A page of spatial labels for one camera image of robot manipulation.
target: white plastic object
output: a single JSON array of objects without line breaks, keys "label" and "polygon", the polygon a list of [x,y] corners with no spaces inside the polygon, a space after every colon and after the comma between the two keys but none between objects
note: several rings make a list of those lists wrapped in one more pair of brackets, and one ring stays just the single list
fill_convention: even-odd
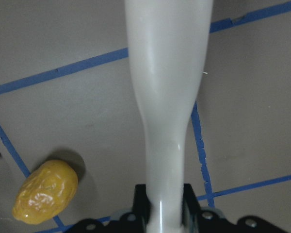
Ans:
[{"label": "white plastic object", "polygon": [[211,0],[126,0],[129,63],[146,140],[147,233],[181,232],[184,143],[202,77]]}]

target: yellow lemon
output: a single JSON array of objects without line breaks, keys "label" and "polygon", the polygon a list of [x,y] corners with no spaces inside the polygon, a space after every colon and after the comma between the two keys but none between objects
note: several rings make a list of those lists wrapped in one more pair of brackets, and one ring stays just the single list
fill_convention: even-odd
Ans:
[{"label": "yellow lemon", "polygon": [[25,180],[12,214],[28,224],[42,223],[66,208],[77,188],[76,172],[62,160],[49,160]]}]

